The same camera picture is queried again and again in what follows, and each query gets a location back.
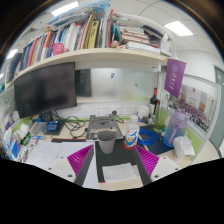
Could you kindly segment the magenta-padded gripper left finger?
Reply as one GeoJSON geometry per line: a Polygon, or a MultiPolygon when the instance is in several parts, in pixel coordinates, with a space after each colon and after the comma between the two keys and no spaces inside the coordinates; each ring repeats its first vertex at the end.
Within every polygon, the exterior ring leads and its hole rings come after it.
{"type": "Polygon", "coordinates": [[[60,143],[55,161],[47,170],[78,186],[96,185],[96,157],[93,143],[60,143]]]}

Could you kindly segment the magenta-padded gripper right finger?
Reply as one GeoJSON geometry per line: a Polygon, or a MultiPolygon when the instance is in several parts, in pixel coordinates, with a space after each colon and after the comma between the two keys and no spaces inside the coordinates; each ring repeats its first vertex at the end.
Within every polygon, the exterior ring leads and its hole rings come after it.
{"type": "Polygon", "coordinates": [[[133,147],[133,157],[143,185],[180,170],[180,167],[167,156],[159,157],[139,146],[133,147]]]}

